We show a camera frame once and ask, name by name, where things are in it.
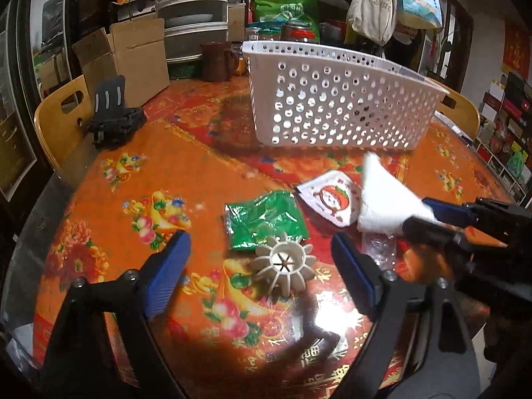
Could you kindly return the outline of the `white towel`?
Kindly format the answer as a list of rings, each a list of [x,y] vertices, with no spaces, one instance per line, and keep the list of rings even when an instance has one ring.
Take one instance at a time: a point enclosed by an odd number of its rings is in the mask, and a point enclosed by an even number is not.
[[[358,231],[402,236],[402,226],[410,217],[439,223],[433,210],[381,165],[378,155],[366,153],[362,163]]]

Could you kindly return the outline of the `white ribbed plastic ball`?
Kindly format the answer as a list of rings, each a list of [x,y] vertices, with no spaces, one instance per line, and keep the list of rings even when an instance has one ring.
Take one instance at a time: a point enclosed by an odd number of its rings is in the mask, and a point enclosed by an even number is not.
[[[250,265],[254,280],[268,283],[268,293],[275,289],[288,298],[306,290],[308,281],[315,277],[312,244],[302,244],[302,238],[290,240],[284,232],[280,236],[269,236],[265,243],[255,248],[255,257]]]

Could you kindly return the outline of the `white cartoon snack packet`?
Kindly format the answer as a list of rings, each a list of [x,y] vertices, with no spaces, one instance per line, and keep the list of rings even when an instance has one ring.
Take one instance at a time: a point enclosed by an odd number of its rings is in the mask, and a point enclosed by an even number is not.
[[[345,228],[358,220],[361,188],[342,171],[329,170],[298,185],[297,191],[307,206],[337,227]]]

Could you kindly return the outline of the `green foil packet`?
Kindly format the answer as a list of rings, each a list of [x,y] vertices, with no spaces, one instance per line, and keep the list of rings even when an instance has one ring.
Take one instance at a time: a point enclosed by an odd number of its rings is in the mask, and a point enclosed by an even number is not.
[[[278,190],[252,200],[227,203],[224,225],[231,249],[249,250],[284,232],[290,240],[308,238],[308,228],[293,193]]]

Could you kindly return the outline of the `red patterned tablecloth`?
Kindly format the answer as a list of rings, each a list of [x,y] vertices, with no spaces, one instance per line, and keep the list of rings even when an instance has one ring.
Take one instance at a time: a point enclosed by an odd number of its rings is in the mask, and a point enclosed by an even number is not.
[[[266,148],[246,81],[184,81],[148,123],[105,151],[69,200],[45,261],[33,352],[48,398],[161,398],[138,385],[114,314],[75,313],[48,353],[77,277],[111,281],[179,233],[190,251],[152,321],[193,398],[327,398],[371,327],[331,257],[360,197],[359,150]]]

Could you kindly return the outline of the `black phone clamp stand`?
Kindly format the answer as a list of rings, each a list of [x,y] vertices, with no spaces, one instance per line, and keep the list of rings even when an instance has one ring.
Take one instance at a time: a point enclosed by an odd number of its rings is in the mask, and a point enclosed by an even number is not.
[[[125,104],[125,77],[106,79],[95,89],[94,115],[87,131],[98,150],[114,150],[125,145],[145,125],[142,107]]]

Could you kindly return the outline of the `white perforated plastic basket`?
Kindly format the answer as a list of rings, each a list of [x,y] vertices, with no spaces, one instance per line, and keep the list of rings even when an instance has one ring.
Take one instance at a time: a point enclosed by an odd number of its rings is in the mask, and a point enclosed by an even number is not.
[[[447,90],[391,61],[304,42],[246,41],[257,140],[271,147],[413,150]]]

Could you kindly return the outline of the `left wooden chair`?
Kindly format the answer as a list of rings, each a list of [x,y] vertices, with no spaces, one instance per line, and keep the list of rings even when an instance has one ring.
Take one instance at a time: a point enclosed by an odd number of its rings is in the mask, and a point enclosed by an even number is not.
[[[81,98],[67,113],[62,109],[69,97]],[[58,171],[84,140],[94,115],[83,75],[60,87],[41,101],[34,116],[34,128],[48,162]]]

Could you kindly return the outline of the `blue illustrated tote bag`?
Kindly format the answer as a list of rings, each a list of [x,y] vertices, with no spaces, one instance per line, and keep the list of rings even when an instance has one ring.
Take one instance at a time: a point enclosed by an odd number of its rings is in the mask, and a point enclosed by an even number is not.
[[[398,0],[397,21],[417,30],[441,29],[440,0]]]

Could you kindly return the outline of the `brown ceramic mug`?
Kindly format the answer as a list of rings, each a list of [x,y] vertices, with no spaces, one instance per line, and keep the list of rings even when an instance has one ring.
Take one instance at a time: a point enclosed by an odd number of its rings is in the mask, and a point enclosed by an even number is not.
[[[239,57],[231,42],[208,42],[200,45],[202,52],[202,80],[229,81],[239,65]]]

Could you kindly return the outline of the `beige canvas tote bag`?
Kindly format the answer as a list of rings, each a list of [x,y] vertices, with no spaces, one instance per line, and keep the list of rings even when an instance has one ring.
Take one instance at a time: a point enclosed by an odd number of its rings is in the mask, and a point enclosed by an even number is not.
[[[380,47],[396,27],[397,0],[352,0],[347,24],[352,30]]]

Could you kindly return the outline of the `open cardboard box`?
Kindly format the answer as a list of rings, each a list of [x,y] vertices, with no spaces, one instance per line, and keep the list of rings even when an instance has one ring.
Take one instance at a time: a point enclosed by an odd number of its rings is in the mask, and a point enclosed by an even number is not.
[[[91,98],[103,81],[123,76],[125,104],[140,107],[170,84],[161,18],[141,16],[111,24],[72,48]]]

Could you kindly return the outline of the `red lid pickle jar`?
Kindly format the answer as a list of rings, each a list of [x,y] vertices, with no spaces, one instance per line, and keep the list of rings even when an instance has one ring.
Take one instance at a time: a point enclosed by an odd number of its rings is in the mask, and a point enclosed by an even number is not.
[[[306,23],[286,22],[281,27],[280,39],[285,42],[316,43],[317,37]]]

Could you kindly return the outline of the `green shopping bag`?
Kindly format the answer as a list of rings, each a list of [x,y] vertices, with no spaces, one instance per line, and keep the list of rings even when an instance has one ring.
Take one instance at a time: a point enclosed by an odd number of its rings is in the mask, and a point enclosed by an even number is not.
[[[319,40],[318,0],[251,0],[255,23],[305,24]]]

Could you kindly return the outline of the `brown cardboard box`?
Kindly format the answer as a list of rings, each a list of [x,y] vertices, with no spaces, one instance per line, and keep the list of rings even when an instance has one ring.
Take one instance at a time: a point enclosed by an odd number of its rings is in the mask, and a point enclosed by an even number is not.
[[[246,4],[228,6],[228,34],[230,42],[243,42],[245,38]]]

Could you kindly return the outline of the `grey plastic drawer tower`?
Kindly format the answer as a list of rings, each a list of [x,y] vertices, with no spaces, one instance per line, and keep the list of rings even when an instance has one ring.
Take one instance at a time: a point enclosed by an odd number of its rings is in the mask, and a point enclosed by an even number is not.
[[[228,0],[155,0],[169,64],[197,61],[201,46],[228,40]]]

